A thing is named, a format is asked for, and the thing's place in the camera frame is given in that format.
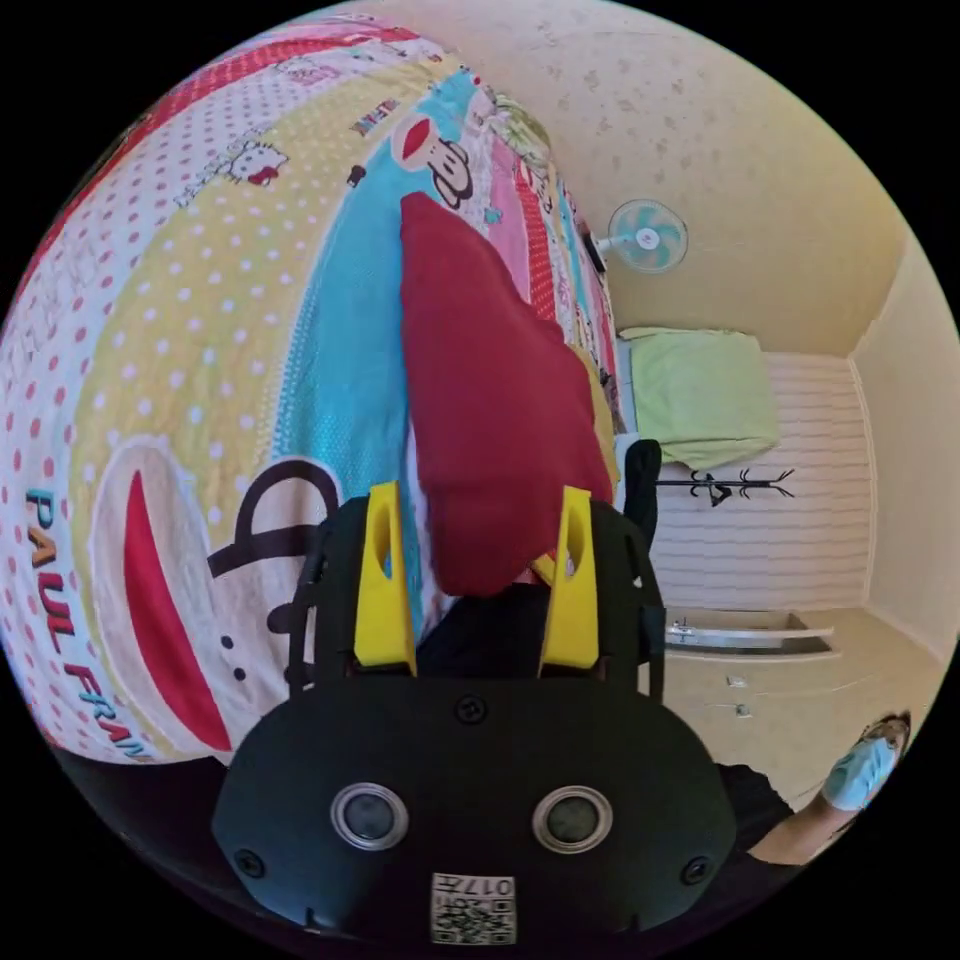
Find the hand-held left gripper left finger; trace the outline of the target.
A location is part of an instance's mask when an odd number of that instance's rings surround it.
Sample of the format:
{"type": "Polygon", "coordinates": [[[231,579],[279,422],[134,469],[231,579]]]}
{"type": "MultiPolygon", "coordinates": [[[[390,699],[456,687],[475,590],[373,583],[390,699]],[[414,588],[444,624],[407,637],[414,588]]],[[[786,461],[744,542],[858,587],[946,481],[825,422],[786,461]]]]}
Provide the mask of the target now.
{"type": "Polygon", "coordinates": [[[415,673],[399,489],[371,488],[364,515],[353,652],[365,670],[415,673]]]}

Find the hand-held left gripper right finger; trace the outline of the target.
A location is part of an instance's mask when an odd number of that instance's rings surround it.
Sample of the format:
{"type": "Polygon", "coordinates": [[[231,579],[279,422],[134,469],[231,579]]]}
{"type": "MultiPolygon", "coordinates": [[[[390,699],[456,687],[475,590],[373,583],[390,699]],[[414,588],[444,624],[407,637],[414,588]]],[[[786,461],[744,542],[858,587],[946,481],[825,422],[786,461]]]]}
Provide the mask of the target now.
{"type": "Polygon", "coordinates": [[[540,667],[592,669],[600,656],[592,501],[588,491],[566,486],[540,667]]]}

